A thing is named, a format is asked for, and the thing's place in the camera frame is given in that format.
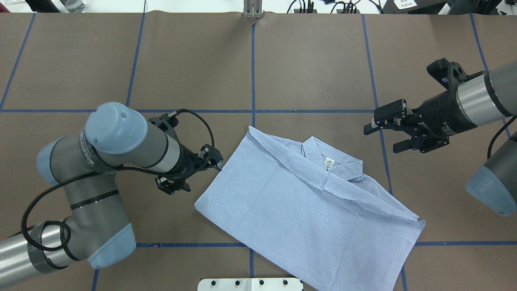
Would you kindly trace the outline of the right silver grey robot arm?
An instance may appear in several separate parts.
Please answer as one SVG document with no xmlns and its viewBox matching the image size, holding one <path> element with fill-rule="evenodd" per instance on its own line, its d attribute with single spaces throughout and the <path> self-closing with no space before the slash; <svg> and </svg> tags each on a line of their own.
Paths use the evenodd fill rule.
<svg viewBox="0 0 517 291">
<path fill-rule="evenodd" d="M 493 135 L 486 161 L 469 179 L 465 188 L 491 210 L 509 217 L 516 213 L 516 134 L 497 149 L 494 144 L 516 122 L 517 63 L 511 61 L 493 70 L 466 74 L 462 66 L 445 58 L 427 66 L 428 74 L 445 91 L 411 109 L 399 99 L 374 110 L 364 134 L 393 130 L 409 138 L 393 144 L 393 152 L 407 150 L 428 153 L 450 142 L 450 137 L 484 125 L 506 123 Z"/>
</svg>

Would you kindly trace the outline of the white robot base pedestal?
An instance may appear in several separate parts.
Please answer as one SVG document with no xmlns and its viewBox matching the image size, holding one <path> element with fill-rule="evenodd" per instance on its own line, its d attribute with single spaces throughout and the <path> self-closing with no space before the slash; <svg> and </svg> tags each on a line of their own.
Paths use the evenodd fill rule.
<svg viewBox="0 0 517 291">
<path fill-rule="evenodd" d="M 200 280 L 198 291 L 303 291 L 297 278 L 206 278 Z"/>
</svg>

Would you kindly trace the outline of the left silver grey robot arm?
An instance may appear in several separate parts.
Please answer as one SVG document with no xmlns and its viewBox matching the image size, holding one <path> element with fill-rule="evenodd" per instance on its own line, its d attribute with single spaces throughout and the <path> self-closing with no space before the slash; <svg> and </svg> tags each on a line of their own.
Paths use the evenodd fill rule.
<svg viewBox="0 0 517 291">
<path fill-rule="evenodd" d="M 92 268 L 114 265 L 136 249 L 132 224 L 115 182 L 119 171 L 155 176 L 159 190 L 189 192 L 187 179 L 200 171 L 220 170 L 223 157 L 210 143 L 199 153 L 176 135 L 180 109 L 155 118 L 118 102 L 100 105 L 76 135 L 63 136 L 42 148 L 36 165 L 51 187 L 27 207 L 19 233 L 1 242 L 1 288 L 5 289 L 70 264 L 87 260 Z M 63 188 L 70 217 L 28 227 L 28 216 L 46 195 Z"/>
</svg>

